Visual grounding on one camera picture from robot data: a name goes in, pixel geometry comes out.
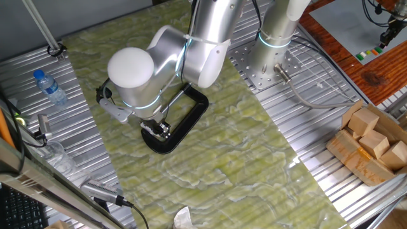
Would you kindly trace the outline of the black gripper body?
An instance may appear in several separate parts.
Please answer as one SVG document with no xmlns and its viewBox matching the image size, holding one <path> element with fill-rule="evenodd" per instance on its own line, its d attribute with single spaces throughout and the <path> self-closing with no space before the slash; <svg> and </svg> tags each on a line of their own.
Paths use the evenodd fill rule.
<svg viewBox="0 0 407 229">
<path fill-rule="evenodd" d="M 163 124 L 163 120 L 156 121 L 154 119 L 151 120 L 143 120 L 143 124 L 149 128 L 162 128 L 165 125 Z"/>
</svg>

